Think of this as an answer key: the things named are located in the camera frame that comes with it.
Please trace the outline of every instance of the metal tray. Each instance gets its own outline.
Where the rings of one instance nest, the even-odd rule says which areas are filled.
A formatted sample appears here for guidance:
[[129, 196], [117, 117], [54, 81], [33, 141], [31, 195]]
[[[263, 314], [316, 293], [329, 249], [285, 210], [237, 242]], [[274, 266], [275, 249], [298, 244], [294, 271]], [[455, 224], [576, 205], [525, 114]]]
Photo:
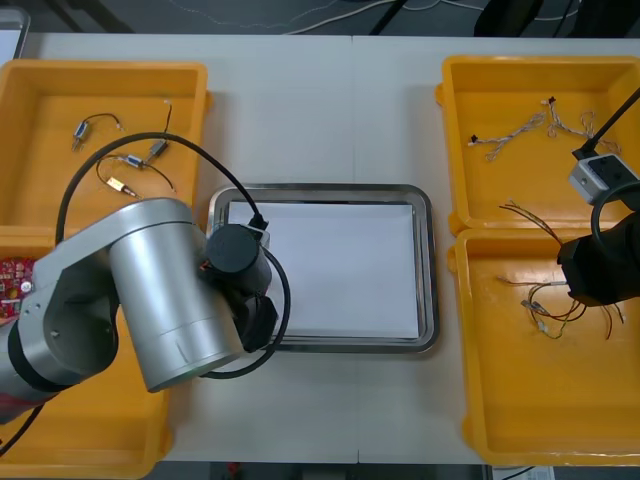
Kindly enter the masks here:
[[[259, 184], [247, 185], [256, 203], [327, 203], [364, 205], [411, 205], [413, 207], [413, 244], [416, 273], [418, 338], [360, 338], [285, 336], [282, 350], [340, 353], [423, 352], [439, 333], [435, 254], [431, 221], [431, 202], [420, 189], [411, 185], [366, 184]], [[234, 187], [216, 192], [209, 204], [207, 236], [214, 225], [227, 223], [229, 204], [244, 202]]]

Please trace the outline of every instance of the red circuit board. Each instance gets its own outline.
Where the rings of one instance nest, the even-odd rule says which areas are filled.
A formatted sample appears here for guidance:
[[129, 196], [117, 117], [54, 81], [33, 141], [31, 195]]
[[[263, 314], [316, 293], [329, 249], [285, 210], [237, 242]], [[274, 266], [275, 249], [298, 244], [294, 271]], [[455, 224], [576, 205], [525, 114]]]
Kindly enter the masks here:
[[0, 260], [0, 325], [20, 316], [22, 299], [33, 290], [33, 258]]

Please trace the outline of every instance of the table surface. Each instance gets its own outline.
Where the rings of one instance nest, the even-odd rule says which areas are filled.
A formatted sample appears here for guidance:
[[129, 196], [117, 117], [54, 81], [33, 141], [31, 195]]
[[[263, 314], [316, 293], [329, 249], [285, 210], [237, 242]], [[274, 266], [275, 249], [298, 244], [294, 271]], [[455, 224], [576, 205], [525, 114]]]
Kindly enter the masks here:
[[[640, 40], [33, 34], [25, 56], [196, 61], [205, 147], [243, 182], [413, 184], [431, 198], [441, 333], [422, 355], [276, 354], [175, 389], [168, 460], [480, 463], [464, 442], [449, 173], [433, 97], [456, 54], [637, 55]], [[203, 172], [201, 203], [220, 186]]]

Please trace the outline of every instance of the yellow plastic bin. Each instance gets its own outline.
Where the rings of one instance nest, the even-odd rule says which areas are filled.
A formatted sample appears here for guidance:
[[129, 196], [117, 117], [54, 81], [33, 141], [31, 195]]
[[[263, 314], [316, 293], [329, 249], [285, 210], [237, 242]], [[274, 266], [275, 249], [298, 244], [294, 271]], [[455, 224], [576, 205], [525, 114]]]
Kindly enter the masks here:
[[[170, 133], [202, 140], [210, 101], [204, 66], [191, 63], [67, 62], [16, 60], [0, 78], [0, 258], [41, 257], [53, 248], [62, 193], [95, 150], [122, 135], [162, 131], [169, 100]], [[96, 113], [116, 114], [125, 128], [100, 118], [84, 149], [71, 151], [77, 125]], [[123, 148], [143, 157], [153, 141]], [[154, 165], [158, 175], [126, 165], [114, 176], [145, 197], [174, 196], [193, 205], [199, 160], [180, 145]], [[99, 182], [90, 171], [78, 187], [67, 217], [67, 234], [119, 209], [130, 200]], [[169, 391], [146, 391], [121, 315], [120, 346], [103, 373], [47, 403], [24, 437], [0, 459], [1, 477], [140, 478], [171, 445], [167, 425]], [[26, 415], [0, 427], [7, 441]]]
[[[569, 185], [576, 160], [571, 152], [586, 138], [558, 131], [547, 134], [548, 108], [541, 101], [554, 97], [560, 119], [584, 130], [580, 117], [595, 113], [597, 130], [640, 85], [640, 61], [634, 57], [473, 57], [448, 58], [436, 99], [443, 108], [449, 151], [454, 234], [465, 228], [538, 228], [500, 210], [513, 199], [543, 218], [552, 228], [585, 228], [590, 207]], [[485, 154], [493, 145], [469, 146], [472, 135], [502, 137], [524, 125], [537, 112], [546, 112], [541, 127], [509, 142], [494, 161]], [[635, 105], [605, 138], [617, 142], [622, 158], [640, 171], [640, 106]], [[608, 206], [603, 227], [628, 211]]]
[[[584, 230], [558, 230], [563, 240]], [[528, 286], [564, 280], [558, 245], [541, 230], [468, 229], [449, 251], [457, 277], [468, 443], [493, 465], [640, 465], [640, 299], [602, 308], [543, 335], [520, 304]], [[536, 298], [571, 305], [566, 286]], [[552, 333], [561, 323], [546, 321]]]

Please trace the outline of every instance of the black cable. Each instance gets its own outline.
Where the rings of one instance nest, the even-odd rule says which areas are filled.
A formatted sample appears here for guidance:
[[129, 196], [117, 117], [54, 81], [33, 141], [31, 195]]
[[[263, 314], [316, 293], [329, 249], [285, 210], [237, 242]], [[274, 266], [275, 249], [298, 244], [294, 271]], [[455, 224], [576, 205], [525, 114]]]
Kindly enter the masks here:
[[584, 145], [580, 147], [580, 151], [582, 152], [594, 151], [596, 148], [596, 145], [598, 145], [598, 142], [600, 141], [602, 136], [605, 133], [607, 133], [607, 130], [609, 130], [611, 126], [618, 121], [618, 119], [624, 114], [624, 112], [626, 112], [629, 109], [629, 107], [631, 107], [631, 105], [636, 103], [636, 100], [638, 100], [638, 98], [640, 98], [640, 88], [638, 88], [635, 92], [631, 94], [631, 96], [627, 99], [627, 101], [624, 102], [618, 110], [616, 110], [616, 113], [614, 113], [611, 116], [611, 118], [607, 120], [605, 124], [602, 125], [602, 127], [600, 127], [600, 130], [598, 130], [593, 137], [591, 137], [586, 142], [584, 142]]
[[591, 235], [593, 236], [593, 241], [607, 258], [616, 263], [627, 262], [628, 257], [616, 250], [613, 250], [605, 243], [604, 239], [602, 238], [602, 232], [600, 231], [600, 214], [602, 213], [602, 209], [610, 198], [620, 193], [629, 192], [632, 190], [640, 191], [640, 181], [625, 183], [624, 185], [618, 185], [615, 188], [607, 190], [604, 195], [598, 198], [596, 203], [593, 205], [593, 210], [591, 211]]
[[167, 123], [164, 126], [164, 133], [167, 133], [169, 130], [169, 122], [171, 121], [171, 112], [173, 112], [173, 105], [169, 102], [169, 112], [167, 113]]
[[382, 30], [384, 30], [385, 27], [389, 24], [389, 22], [393, 20], [393, 17], [396, 16], [400, 9], [404, 7], [405, 3], [407, 3], [407, 0], [396, 0], [395, 2], [393, 2], [393, 4], [385, 12], [378, 23], [376, 23], [375, 27], [373, 27], [369, 35], [379, 35], [380, 32], [382, 32]]
[[162, 178], [164, 178], [167, 181], [167, 183], [171, 187], [171, 190], [173, 190], [174, 192], [176, 191], [176, 187], [173, 185], [173, 182], [169, 179], [169, 177], [167, 177], [164, 173], [162, 173], [159, 168], [156, 168], [149, 163], [145, 163], [144, 168], [150, 168], [151, 170], [156, 172], [158, 175], [160, 175]]
[[269, 360], [273, 354], [276, 352], [278, 346], [282, 343], [282, 339], [287, 331], [287, 325], [289, 325], [289, 314], [291, 313], [291, 289], [289, 287], [289, 280], [287, 279], [287, 274], [284, 272], [282, 265], [273, 256], [273, 254], [267, 250], [266, 248], [262, 248], [265, 256], [271, 262], [271, 264], [278, 272], [278, 276], [280, 277], [280, 281], [282, 282], [282, 292], [284, 294], [284, 307], [282, 309], [282, 321], [280, 322], [280, 328], [278, 329], [278, 333], [276, 334], [276, 338], [273, 339], [269, 345], [264, 349], [264, 353], [260, 358], [258, 358], [255, 362], [250, 365], [247, 365], [244, 368], [239, 370], [234, 370], [232, 372], [209, 372], [204, 375], [200, 375], [202, 378], [212, 378], [214, 380], [229, 380], [232, 378], [238, 378], [248, 373], [253, 372], [258, 367], [263, 365], [267, 360]]
[[0, 447], [0, 458], [6, 455], [6, 453], [11, 449], [11, 447], [13, 447], [16, 444], [16, 442], [20, 440], [20, 438], [22, 438], [22, 435], [25, 434], [25, 432], [29, 429], [33, 421], [38, 417], [38, 415], [40, 415], [40, 412], [42, 411], [42, 407], [44, 407], [44, 405], [38, 405], [36, 408], [34, 408], [31, 411], [31, 414], [27, 417], [25, 422], [22, 424], [22, 426], [13, 435], [13, 437], [11, 437], [11, 439], [7, 443], [5, 443], [2, 447]]
[[571, 10], [571, 5], [573, 5], [573, 0], [569, 0], [567, 2], [567, 8], [564, 9], [562, 18], [560, 19], [560, 22], [558, 23], [558, 26], [556, 27], [555, 32], [553, 32], [553, 35], [552, 35], [553, 38], [556, 38], [558, 36], [558, 33], [560, 33], [560, 29], [562, 28], [562, 25], [564, 25], [564, 21], [567, 19], [567, 15], [569, 15], [569, 10]]
[[514, 473], [513, 475], [509, 475], [508, 477], [504, 477], [502, 480], [511, 480], [512, 478], [519, 477], [520, 475], [524, 475], [529, 470], [533, 470], [536, 467], [527, 467], [524, 470], [520, 470], [518, 473]]
[[258, 210], [258, 206], [256, 202], [251, 198], [249, 192], [246, 188], [238, 181], [238, 179], [218, 160], [213, 158], [209, 153], [207, 153], [202, 147], [196, 145], [195, 143], [183, 138], [179, 135], [173, 135], [171, 133], [164, 132], [144, 132], [144, 133], [136, 133], [133, 135], [127, 135], [126, 137], [119, 138], [114, 140], [111, 143], [108, 143], [95, 153], [91, 155], [86, 162], [82, 164], [82, 166], [78, 169], [78, 171], [73, 175], [69, 185], [67, 186], [64, 195], [62, 196], [62, 200], [60, 201], [60, 208], [58, 210], [58, 219], [56, 221], [56, 234], [55, 234], [55, 243], [59, 244], [64, 240], [64, 226], [67, 220], [67, 212], [69, 210], [69, 203], [71, 203], [71, 197], [75, 192], [76, 188], [80, 184], [82, 178], [87, 174], [87, 172], [93, 167], [97, 162], [100, 161], [101, 158], [107, 156], [116, 148], [120, 148], [124, 145], [128, 145], [130, 143], [138, 142], [140, 140], [149, 140], [149, 139], [165, 139], [170, 140], [172, 142], [179, 143], [184, 145], [185, 147], [193, 150], [202, 158], [207, 160], [211, 165], [220, 170], [225, 177], [229, 179], [231, 183], [240, 191], [242, 196], [245, 198], [251, 210], [254, 212], [254, 218], [257, 218], [260, 221], [264, 221], [262, 215], [260, 215], [260, 211]]
[[[96, 162], [96, 175], [98, 176], [100, 181], [102, 183], [104, 183], [106, 186], [108, 186], [109, 188], [111, 188], [111, 185], [109, 185], [109, 183], [105, 180], [105, 178], [100, 173], [100, 165], [102, 165], [102, 161], [103, 160], [107, 160], [107, 159], [110, 159], [110, 158], [113, 158], [113, 159], [116, 159], [116, 160], [120, 160], [121, 162], [125, 161], [124, 157], [122, 155], [107, 155], [106, 157], [102, 157], [100, 160], [98, 160]], [[169, 184], [169, 187], [171, 187], [171, 190], [173, 190], [174, 192], [176, 191], [176, 187], [173, 184], [173, 182], [171, 181], [171, 179], [169, 177], [167, 177], [164, 173], [162, 173], [162, 171], [159, 168], [154, 167], [153, 165], [148, 164], [148, 163], [144, 164], [144, 168], [150, 168], [151, 170], [156, 172], [158, 175], [160, 175], [162, 178], [164, 178], [164, 180]]]
[[88, 122], [88, 121], [89, 121], [89, 120], [91, 120], [92, 118], [96, 118], [96, 117], [111, 117], [111, 118], [113, 118], [113, 119], [116, 121], [116, 123], [117, 123], [118, 125], [122, 125], [122, 124], [120, 123], [120, 119], [119, 119], [118, 117], [116, 117], [116, 115], [115, 115], [114, 113], [110, 113], [110, 112], [95, 113], [95, 114], [93, 114], [93, 115], [89, 115], [87, 118], [85, 118], [85, 119], [82, 121], [82, 123], [84, 123], [84, 122]]

